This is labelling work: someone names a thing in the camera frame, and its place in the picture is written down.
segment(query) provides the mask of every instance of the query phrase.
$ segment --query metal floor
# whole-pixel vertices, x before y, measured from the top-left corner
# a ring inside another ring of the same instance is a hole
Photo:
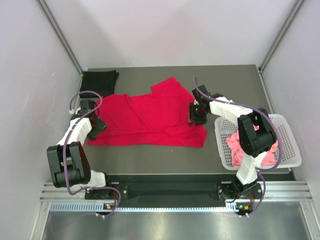
[[[91,215],[63,229],[83,214],[51,212],[42,240],[311,239],[298,202],[264,203],[250,218],[218,212],[118,212],[105,220]]]
[[[110,71],[113,69],[96,69]],[[255,65],[169,66],[116,68],[119,78],[116,94],[142,95],[150,87],[174,76],[188,91],[192,91],[193,76],[211,93],[220,93],[238,103],[262,107],[269,111],[268,102]],[[205,125],[207,138],[201,148],[155,145],[88,146],[84,151],[90,166],[108,174],[235,174],[225,169],[218,152],[215,120],[209,115]],[[287,174],[287,168],[272,173]]]

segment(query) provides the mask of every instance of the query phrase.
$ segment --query red fabric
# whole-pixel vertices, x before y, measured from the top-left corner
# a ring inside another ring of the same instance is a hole
[[[107,128],[89,145],[202,147],[207,131],[188,125],[193,96],[174,77],[151,87],[140,96],[111,95],[103,99],[99,117]]]

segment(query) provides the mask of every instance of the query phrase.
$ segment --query crumpled pink cloth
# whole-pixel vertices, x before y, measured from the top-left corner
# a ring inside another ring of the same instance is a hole
[[[254,130],[258,130],[259,126],[253,126]],[[244,151],[240,146],[239,142],[239,131],[237,130],[236,133],[232,134],[231,137],[227,137],[225,139],[226,143],[228,144],[229,148],[231,149],[231,158],[232,158],[232,165],[234,167],[240,167],[242,159],[244,157]],[[274,165],[276,164],[276,159],[274,156],[274,152],[278,149],[278,141],[275,142],[271,146],[271,149],[265,155],[262,160],[262,166]]]

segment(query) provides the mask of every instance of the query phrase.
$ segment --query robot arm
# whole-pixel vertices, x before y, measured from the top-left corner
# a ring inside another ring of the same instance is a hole
[[[94,108],[94,101],[81,101],[80,108],[72,116],[70,126],[64,137],[57,145],[50,146],[46,151],[52,182],[56,188],[66,187],[62,153],[67,135],[79,118]],[[77,188],[106,186],[106,175],[90,169],[82,147],[87,137],[90,140],[94,140],[106,127],[107,125],[93,112],[81,119],[73,129],[66,146],[67,172],[70,186],[77,186]]]
[[[240,146],[244,151],[244,156],[236,177],[240,182],[239,191],[242,193],[256,184],[257,168],[261,166],[263,158],[276,142],[276,134],[259,113],[253,112],[249,108],[228,104],[232,101],[221,94],[210,95],[204,85],[200,86],[199,89],[206,95],[227,103],[208,101],[194,89],[192,93],[195,101],[189,104],[190,123],[205,124],[207,114],[214,114],[238,126]],[[259,110],[268,115],[265,109],[260,108]],[[259,126],[259,129],[255,130],[254,125]]]

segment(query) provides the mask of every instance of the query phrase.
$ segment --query red shirt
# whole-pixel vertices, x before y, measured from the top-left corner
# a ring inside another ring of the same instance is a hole
[[[174,77],[152,86],[151,91],[140,96],[105,97],[99,117],[107,128],[88,144],[202,147],[207,131],[203,125],[188,125],[193,96]]]

